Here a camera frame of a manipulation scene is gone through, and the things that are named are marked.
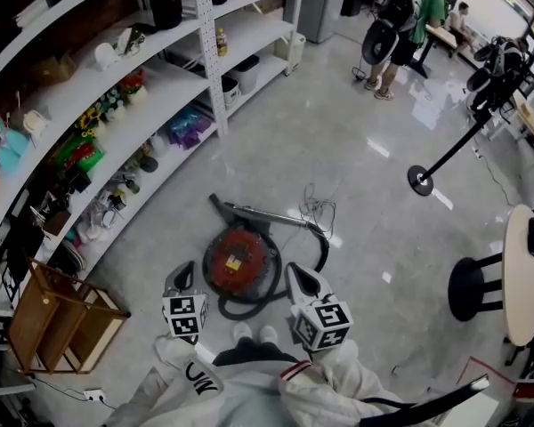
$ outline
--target wall outlet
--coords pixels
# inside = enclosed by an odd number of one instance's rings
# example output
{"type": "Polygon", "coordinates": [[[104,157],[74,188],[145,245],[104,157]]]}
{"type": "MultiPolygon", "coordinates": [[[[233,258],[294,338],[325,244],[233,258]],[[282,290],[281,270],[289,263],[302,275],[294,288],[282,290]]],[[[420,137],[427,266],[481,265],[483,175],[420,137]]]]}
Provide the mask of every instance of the wall outlet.
{"type": "Polygon", "coordinates": [[[85,395],[85,399],[89,400],[90,402],[100,402],[101,399],[103,399],[103,401],[107,403],[107,396],[101,389],[90,389],[89,391],[83,391],[83,393],[85,395]]]}

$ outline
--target round base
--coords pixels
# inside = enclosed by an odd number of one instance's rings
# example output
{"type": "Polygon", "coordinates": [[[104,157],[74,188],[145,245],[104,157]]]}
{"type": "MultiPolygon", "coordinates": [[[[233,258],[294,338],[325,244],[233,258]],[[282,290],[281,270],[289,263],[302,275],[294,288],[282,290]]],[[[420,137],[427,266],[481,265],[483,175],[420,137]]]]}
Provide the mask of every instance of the round base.
{"type": "Polygon", "coordinates": [[[433,178],[429,178],[424,182],[421,182],[421,176],[424,175],[427,170],[419,165],[413,165],[408,170],[409,186],[421,196],[429,196],[433,191],[433,178]]]}
{"type": "Polygon", "coordinates": [[[467,288],[482,285],[484,276],[481,269],[469,271],[466,266],[475,262],[473,258],[463,258],[453,268],[449,278],[449,307],[459,321],[469,321],[479,312],[484,294],[467,288]]]}

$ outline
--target green shirt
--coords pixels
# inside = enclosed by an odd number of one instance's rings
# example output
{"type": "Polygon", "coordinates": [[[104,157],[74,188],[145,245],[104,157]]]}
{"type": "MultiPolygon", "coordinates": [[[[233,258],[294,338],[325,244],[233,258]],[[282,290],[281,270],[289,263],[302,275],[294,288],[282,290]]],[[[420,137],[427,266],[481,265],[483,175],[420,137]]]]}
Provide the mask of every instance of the green shirt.
{"type": "Polygon", "coordinates": [[[413,33],[409,34],[409,40],[416,44],[423,43],[425,39],[425,25],[429,19],[445,20],[444,0],[421,0],[419,20],[413,33]]]}

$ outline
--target shoe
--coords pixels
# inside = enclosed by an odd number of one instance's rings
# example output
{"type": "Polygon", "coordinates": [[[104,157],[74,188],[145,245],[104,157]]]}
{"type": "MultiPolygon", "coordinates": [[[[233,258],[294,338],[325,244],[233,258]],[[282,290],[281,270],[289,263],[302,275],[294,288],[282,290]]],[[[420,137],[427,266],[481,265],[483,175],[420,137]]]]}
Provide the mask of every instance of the shoe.
{"type": "Polygon", "coordinates": [[[259,343],[271,342],[274,345],[279,343],[277,331],[271,326],[263,326],[259,331],[259,343]]]}
{"type": "Polygon", "coordinates": [[[247,323],[244,323],[243,321],[239,321],[231,331],[231,336],[233,337],[233,341],[238,344],[239,340],[246,337],[253,339],[253,333],[251,332],[251,327],[247,325],[247,323]]]}
{"type": "Polygon", "coordinates": [[[379,100],[391,101],[394,96],[389,90],[386,93],[381,93],[379,89],[374,92],[374,98],[378,98],[379,100]]]}
{"type": "Polygon", "coordinates": [[[364,84],[364,88],[366,90],[374,90],[377,87],[377,79],[375,82],[370,82],[369,78],[366,79],[366,83],[364,84]]]}

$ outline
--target round table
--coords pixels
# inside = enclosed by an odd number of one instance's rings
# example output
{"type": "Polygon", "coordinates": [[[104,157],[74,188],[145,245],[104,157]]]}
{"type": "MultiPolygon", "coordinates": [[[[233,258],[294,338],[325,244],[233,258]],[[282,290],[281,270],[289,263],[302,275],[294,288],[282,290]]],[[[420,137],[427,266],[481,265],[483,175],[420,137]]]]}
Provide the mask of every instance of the round table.
{"type": "Polygon", "coordinates": [[[513,209],[506,224],[502,254],[476,261],[460,260],[449,279],[449,307],[460,321],[479,311],[504,310],[508,338],[516,346],[534,337],[534,254],[528,250],[529,220],[534,213],[526,205],[513,209]],[[502,279],[485,283],[482,268],[502,261],[502,279]],[[502,302],[483,303],[484,294],[502,289],[502,302]]]}

